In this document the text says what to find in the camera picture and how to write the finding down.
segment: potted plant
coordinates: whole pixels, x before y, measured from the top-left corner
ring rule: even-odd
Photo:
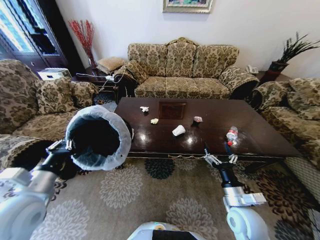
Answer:
[[[320,43],[320,40],[315,42],[304,40],[307,36],[308,34],[300,37],[297,32],[295,34],[295,42],[293,42],[291,37],[285,42],[282,57],[271,63],[269,70],[266,71],[264,76],[260,79],[260,85],[265,82],[276,80],[280,73],[289,65],[288,61],[293,57],[307,50],[320,48],[320,45],[316,45]]]

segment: telephone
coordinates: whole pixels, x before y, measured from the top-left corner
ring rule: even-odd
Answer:
[[[250,74],[258,74],[258,68],[257,67],[252,67],[250,64],[246,66],[245,70],[250,73]]]

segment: side table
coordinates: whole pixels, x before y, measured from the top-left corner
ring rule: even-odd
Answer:
[[[88,67],[85,69],[84,74],[92,75],[92,76],[73,76],[72,81],[75,82],[88,82],[96,85],[100,92],[103,93],[112,93],[113,99],[116,100],[117,97],[117,88],[114,82],[108,81],[106,82],[105,76],[107,76],[106,73],[103,71],[100,71],[97,68],[92,69],[91,67]]]
[[[266,71],[259,71],[259,73],[256,75],[256,77],[260,80],[264,75]],[[290,79],[292,79],[289,76],[280,74],[276,79],[275,82],[288,82]]]

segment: cabinet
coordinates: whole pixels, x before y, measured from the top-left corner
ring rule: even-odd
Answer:
[[[35,73],[84,66],[54,0],[0,1],[0,59],[17,59]]]

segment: red decorative branches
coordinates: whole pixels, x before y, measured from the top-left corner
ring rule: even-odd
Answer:
[[[69,26],[73,30],[74,34],[79,39],[85,53],[89,58],[92,57],[92,40],[94,38],[95,28],[92,22],[82,20],[79,22],[77,20],[69,21]]]

